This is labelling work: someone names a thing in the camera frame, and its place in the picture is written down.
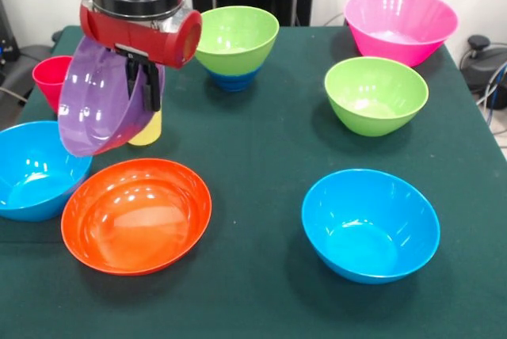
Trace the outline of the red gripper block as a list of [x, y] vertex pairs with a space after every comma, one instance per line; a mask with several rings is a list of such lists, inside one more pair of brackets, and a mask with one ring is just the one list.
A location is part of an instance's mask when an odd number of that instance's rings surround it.
[[[161, 109], [159, 70], [154, 63], [181, 68], [196, 53], [202, 31], [202, 17], [182, 5], [163, 19], [135, 21], [112, 17], [100, 11], [92, 0], [82, 0], [80, 22], [86, 36], [115, 50], [141, 55], [153, 63], [143, 64], [143, 105], [147, 111]], [[132, 97], [139, 63], [127, 58], [128, 98]]]

